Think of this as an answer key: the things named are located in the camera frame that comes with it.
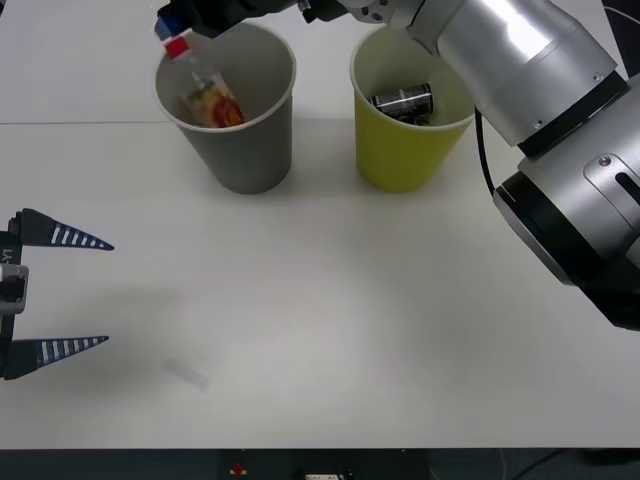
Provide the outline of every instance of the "cup rim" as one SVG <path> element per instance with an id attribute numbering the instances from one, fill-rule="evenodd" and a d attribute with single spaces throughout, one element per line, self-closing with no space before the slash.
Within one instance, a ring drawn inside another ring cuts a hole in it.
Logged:
<path id="1" fill-rule="evenodd" d="M 392 118 L 388 115 L 385 115 L 384 113 L 382 113 L 380 110 L 378 110 L 377 108 L 375 108 L 373 105 L 371 105 L 371 102 L 364 96 L 364 94 L 362 93 L 362 90 L 360 90 L 360 86 L 358 85 L 358 82 L 356 81 L 356 74 L 355 74 L 355 61 L 356 61 L 356 56 L 358 55 L 358 53 L 360 52 L 360 49 L 362 48 L 362 45 L 365 44 L 365 42 L 367 42 L 367 40 L 369 40 L 369 38 L 371 38 L 373 35 L 375 35 L 376 33 L 378 33 L 381 30 L 384 29 L 389 29 L 389 27 L 386 26 L 382 26 L 379 28 L 374 28 L 372 29 L 369 33 L 367 33 L 356 45 L 356 47 L 353 50 L 353 53 L 351 54 L 351 64 L 349 67 L 349 74 L 351 76 L 351 85 L 353 86 L 353 90 L 356 92 L 356 95 L 358 96 L 358 98 L 360 100 L 362 100 L 362 102 L 366 105 L 366 107 L 376 116 L 378 116 L 379 118 L 382 118 L 383 120 L 386 120 L 388 122 L 394 123 L 396 125 L 402 126 L 403 128 L 406 128 L 407 130 L 415 130 L 418 132 L 446 132 L 449 130 L 454 130 L 458 127 L 467 125 L 471 122 L 471 120 L 473 119 L 473 115 L 474 112 L 471 112 L 471 114 L 466 117 L 463 118 L 462 120 L 458 120 L 455 123 L 450 123 L 448 125 L 438 125 L 438 126 L 429 126 L 429 125 L 425 125 L 425 126 L 420 126 L 420 125 L 411 125 L 409 123 L 404 123 L 401 122 L 400 120 L 396 120 L 395 118 Z"/>
<path id="2" fill-rule="evenodd" d="M 262 115 L 254 118 L 253 120 L 245 122 L 245 123 L 243 123 L 241 125 L 237 125 L 235 127 L 221 127 L 221 128 L 220 127 L 217 127 L 217 128 L 216 127 L 199 127 L 197 125 L 192 125 L 190 123 L 183 122 L 182 120 L 174 117 L 166 108 L 164 108 L 164 105 L 162 104 L 162 102 L 160 101 L 160 98 L 158 97 L 158 90 L 156 88 L 156 78 L 157 78 L 157 75 L 158 75 L 158 68 L 162 64 L 162 60 L 164 60 L 164 58 L 166 57 L 166 52 L 163 51 L 162 54 L 160 55 L 160 58 L 159 58 L 158 62 L 156 63 L 156 67 L 155 67 L 154 73 L 153 73 L 153 79 L 152 79 L 153 80 L 153 98 L 154 98 L 158 108 L 160 108 L 162 113 L 164 113 L 165 116 L 167 118 L 169 118 L 169 120 L 171 122 L 175 123 L 176 125 L 184 128 L 184 129 L 191 130 L 192 132 L 217 133 L 217 134 L 238 132 L 240 130 L 245 130 L 245 129 L 250 128 L 250 127 L 252 127 L 254 125 L 257 125 L 258 123 L 262 122 L 263 120 L 266 120 L 271 115 L 273 115 L 289 99 L 289 97 L 291 97 L 292 92 L 293 92 L 293 86 L 294 86 L 295 81 L 296 81 L 297 62 L 296 62 L 296 57 L 295 57 L 295 55 L 293 53 L 293 50 L 291 49 L 291 45 L 289 45 L 289 42 L 287 42 L 282 35 L 280 35 L 276 31 L 272 30 L 271 28 L 265 27 L 263 25 L 258 25 L 255 22 L 251 22 L 251 21 L 247 22 L 247 21 L 245 21 L 245 22 L 242 22 L 239 25 L 249 25 L 249 26 L 251 26 L 253 28 L 258 28 L 258 29 L 263 30 L 263 31 L 265 31 L 267 33 L 270 33 L 271 35 L 276 37 L 280 41 L 280 43 L 287 49 L 287 52 L 289 52 L 289 57 L 291 58 L 291 80 L 289 81 L 289 85 L 287 86 L 287 89 L 285 90 L 285 92 L 282 95 L 282 97 L 270 109 L 268 109 Z"/>

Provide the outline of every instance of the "table surface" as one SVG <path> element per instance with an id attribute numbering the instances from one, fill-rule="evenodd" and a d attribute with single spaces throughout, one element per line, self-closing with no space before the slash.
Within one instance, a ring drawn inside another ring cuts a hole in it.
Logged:
<path id="1" fill-rule="evenodd" d="M 21 39 L 0 53 L 14 89 L 0 89 L 13 179 L 0 218 L 40 209 L 116 251 L 26 250 L 16 337 L 111 340 L 3 383 L 0 449 L 640 445 L 640 337 L 560 286 L 509 230 L 472 131 L 421 192 L 381 194 L 358 177 L 345 62 L 364 27 L 282 24 L 301 65 L 294 166 L 245 197 L 157 123 L 158 48 L 137 24 L 151 6 L 53 3 L 9 0 L 0 20 L 0 44 Z M 618 58 L 597 0 L 560 3 Z M 113 38 L 96 21 L 109 12 L 124 22 Z M 56 30 L 77 37 L 71 54 L 56 57 Z M 314 68 L 334 55 L 344 68 L 320 85 Z M 487 137 L 502 180 L 519 154 Z"/>

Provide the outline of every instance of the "black can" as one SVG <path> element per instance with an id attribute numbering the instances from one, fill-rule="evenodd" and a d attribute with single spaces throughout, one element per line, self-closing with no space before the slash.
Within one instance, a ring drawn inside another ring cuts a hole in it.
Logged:
<path id="1" fill-rule="evenodd" d="M 434 108 L 433 94 L 428 83 L 374 95 L 370 101 L 375 108 L 395 119 L 431 115 Z"/>

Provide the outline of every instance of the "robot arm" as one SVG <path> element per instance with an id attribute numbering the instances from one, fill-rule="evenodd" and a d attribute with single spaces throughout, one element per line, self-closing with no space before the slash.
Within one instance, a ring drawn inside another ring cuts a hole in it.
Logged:
<path id="1" fill-rule="evenodd" d="M 493 192 L 513 230 L 617 326 L 640 330 L 640 85 L 550 0 L 171 0 L 209 37 L 297 3 L 404 30 L 465 81 L 525 159 Z"/>

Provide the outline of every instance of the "gray paper cup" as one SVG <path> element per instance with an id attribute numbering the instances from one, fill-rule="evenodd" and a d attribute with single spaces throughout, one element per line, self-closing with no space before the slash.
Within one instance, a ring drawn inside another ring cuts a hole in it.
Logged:
<path id="1" fill-rule="evenodd" d="M 296 61 L 277 34 L 241 23 L 211 40 L 190 33 L 187 41 L 222 73 L 246 123 L 229 128 L 194 125 L 180 96 L 194 88 L 188 62 L 162 57 L 155 94 L 160 109 L 182 131 L 218 181 L 237 193 L 271 190 L 291 167 L 291 92 Z"/>

